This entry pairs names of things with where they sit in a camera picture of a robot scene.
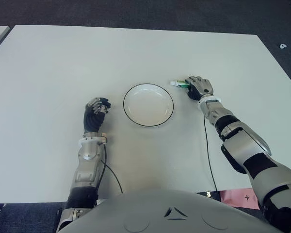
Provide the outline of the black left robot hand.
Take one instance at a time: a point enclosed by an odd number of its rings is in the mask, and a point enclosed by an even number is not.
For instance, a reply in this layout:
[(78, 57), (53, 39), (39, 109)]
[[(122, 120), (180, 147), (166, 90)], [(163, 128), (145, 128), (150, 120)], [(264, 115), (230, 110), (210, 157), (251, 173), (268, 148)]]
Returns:
[(93, 98), (85, 105), (83, 127), (85, 133), (98, 133), (111, 104), (107, 98)]

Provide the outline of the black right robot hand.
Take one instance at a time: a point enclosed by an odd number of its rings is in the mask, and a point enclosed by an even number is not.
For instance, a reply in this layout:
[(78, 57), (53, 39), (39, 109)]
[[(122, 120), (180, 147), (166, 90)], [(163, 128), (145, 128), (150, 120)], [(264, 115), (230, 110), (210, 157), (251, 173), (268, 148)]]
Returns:
[(213, 88), (208, 79), (203, 79), (200, 76), (190, 76), (185, 81), (189, 84), (187, 95), (192, 100), (201, 100), (204, 97), (213, 96)]

